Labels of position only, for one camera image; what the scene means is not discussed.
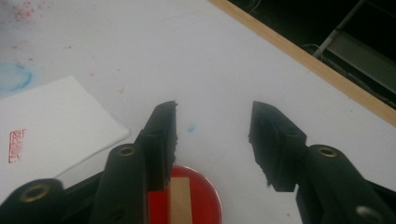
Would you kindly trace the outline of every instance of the white tabletop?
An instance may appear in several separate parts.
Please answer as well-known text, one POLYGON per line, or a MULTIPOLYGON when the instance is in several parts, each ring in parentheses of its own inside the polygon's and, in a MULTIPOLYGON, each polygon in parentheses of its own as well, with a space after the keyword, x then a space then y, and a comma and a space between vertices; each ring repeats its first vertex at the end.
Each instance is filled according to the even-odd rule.
MULTIPOLYGON (((156 105, 177 101, 176 164, 212 182, 225 224, 301 223, 295 194, 267 188, 254 161, 253 101, 277 106, 308 145, 337 147, 365 178, 396 190, 395 128, 207 1, 2 0, 0 66, 10 64, 33 79, 0 97, 73 75, 131 129, 124 143, 156 105)), ((107 152, 59 178, 68 187, 98 173, 107 152)))

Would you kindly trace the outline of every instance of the paper card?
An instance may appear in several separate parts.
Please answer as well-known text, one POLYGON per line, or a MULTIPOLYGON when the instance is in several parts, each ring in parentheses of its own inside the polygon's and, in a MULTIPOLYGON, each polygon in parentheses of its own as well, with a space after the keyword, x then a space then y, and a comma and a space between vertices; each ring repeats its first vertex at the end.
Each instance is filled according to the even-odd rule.
POLYGON ((73 78, 0 101, 0 203, 129 135, 73 78))

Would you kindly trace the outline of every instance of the red disc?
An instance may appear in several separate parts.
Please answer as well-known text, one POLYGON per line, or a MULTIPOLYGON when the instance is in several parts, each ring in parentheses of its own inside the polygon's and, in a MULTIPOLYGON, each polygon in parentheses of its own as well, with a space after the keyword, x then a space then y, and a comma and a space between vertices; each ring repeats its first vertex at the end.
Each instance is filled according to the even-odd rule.
MULTIPOLYGON (((191 213, 193 224, 220 224, 221 205, 219 195, 210 182, 198 172, 184 166, 174 166, 172 177, 188 177, 190 179, 191 213)), ((168 224, 168 190, 150 192, 149 218, 150 224, 168 224)))

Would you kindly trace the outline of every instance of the blue stain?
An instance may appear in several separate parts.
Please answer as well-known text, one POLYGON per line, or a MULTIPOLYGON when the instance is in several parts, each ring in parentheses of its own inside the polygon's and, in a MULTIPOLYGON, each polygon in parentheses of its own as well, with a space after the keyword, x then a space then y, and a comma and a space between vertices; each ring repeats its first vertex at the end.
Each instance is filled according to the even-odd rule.
POLYGON ((32 82, 33 73, 22 65, 0 63, 0 91, 23 90, 32 82))
POLYGON ((195 131, 195 129, 197 129, 197 126, 195 124, 190 125, 188 131, 189 133, 193 133, 195 131))

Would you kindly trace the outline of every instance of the red stamp mark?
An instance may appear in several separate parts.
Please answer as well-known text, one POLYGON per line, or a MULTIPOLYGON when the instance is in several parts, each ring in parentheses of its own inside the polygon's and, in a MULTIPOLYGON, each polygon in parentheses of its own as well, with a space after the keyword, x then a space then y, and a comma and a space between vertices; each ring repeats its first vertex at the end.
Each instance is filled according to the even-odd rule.
POLYGON ((8 163, 13 163, 21 160, 21 152, 23 149, 23 137, 26 129, 21 129, 9 133, 9 155, 8 163))

